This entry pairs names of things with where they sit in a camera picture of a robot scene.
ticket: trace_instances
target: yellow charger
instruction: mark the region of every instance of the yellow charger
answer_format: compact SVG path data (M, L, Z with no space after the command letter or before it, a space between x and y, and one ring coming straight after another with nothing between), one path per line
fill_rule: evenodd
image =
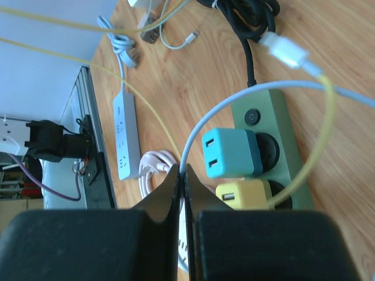
M267 180L239 180L219 184L216 196L235 210L268 210L272 192Z

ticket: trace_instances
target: white wall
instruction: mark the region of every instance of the white wall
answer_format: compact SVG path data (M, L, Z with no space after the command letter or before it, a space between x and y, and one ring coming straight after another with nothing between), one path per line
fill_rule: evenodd
M0 0L0 5L96 25L117 0ZM0 13L0 37L91 60L102 33ZM59 122L80 63L0 43L0 116Z

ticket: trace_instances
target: usb port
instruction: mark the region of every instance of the usb port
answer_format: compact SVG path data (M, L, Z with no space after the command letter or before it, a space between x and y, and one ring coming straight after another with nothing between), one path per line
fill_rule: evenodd
M232 192L232 193L227 193L227 194L223 194L223 195L221 196L221 199L222 199L223 201L234 200L234 192Z
M208 142L206 142L206 147L208 148L210 145L213 145L214 143L215 143L215 140L211 139Z
M212 161L209 162L209 167L211 168L211 167L215 166L216 164L217 164L217 159L212 160Z

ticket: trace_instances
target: coiled black cable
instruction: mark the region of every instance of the coiled black cable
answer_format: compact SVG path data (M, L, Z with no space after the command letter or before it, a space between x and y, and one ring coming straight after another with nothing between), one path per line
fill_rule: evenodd
M214 2L214 0L197 1L208 8L212 8ZM218 0L217 8L221 10L244 48L247 86L256 85L253 54L248 40L257 43L267 28L268 31L275 32L275 17L280 12L279 3L276 0Z

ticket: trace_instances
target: black button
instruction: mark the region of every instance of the black button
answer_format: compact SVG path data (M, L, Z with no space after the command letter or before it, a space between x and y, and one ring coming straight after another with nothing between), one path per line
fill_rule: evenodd
M252 108L245 114L245 122L249 126L254 126L258 124L260 120L260 112L259 110Z

